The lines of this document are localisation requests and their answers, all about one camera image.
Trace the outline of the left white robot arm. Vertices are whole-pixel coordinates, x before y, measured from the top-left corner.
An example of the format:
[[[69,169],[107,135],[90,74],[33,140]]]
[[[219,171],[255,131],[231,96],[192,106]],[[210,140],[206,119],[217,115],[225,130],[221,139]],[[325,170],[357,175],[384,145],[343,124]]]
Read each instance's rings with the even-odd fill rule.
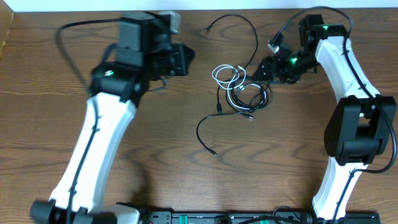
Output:
[[[36,200],[36,223],[139,223],[126,203],[104,208],[108,175],[127,127],[151,81],[185,76],[193,49],[172,42],[180,14],[129,12],[118,19],[119,39],[91,72],[83,127],[70,162],[47,201]]]

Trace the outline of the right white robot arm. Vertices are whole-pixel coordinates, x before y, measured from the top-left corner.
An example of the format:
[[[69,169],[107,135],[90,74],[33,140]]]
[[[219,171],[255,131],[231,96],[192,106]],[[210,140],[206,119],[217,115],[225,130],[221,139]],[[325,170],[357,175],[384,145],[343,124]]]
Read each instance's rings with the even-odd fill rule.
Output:
[[[294,84],[311,68],[321,66],[332,86],[336,108],[324,132],[328,165],[312,199],[311,214],[303,223],[347,223],[346,204],[360,175],[369,172],[389,140],[396,143],[392,122],[397,104],[373,87],[359,65],[342,24],[325,24],[320,14],[305,16],[298,24],[301,49],[292,53],[278,32],[269,41],[273,56],[255,71],[255,81]]]

